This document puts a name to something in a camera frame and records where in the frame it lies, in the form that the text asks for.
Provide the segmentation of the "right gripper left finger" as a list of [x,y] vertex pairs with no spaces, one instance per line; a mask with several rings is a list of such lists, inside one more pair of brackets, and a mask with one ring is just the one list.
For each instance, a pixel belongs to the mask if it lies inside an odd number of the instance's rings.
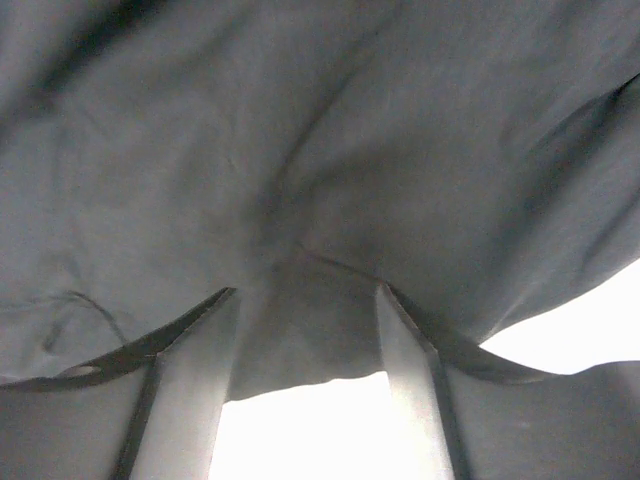
[[2,386],[2,478],[207,478],[237,316],[223,289],[109,354]]

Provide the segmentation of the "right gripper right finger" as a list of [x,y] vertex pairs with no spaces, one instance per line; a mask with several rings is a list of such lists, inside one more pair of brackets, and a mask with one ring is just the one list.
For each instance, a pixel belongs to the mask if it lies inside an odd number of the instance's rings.
[[430,322],[386,284],[375,294],[383,365],[450,479],[636,479],[639,364],[570,375],[519,365]]

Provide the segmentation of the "black trousers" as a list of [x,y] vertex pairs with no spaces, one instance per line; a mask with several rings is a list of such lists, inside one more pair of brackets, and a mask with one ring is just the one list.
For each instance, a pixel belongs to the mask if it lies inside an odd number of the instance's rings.
[[5,1],[1,379],[225,287],[246,396],[377,369],[346,275],[482,342],[639,257],[635,1]]

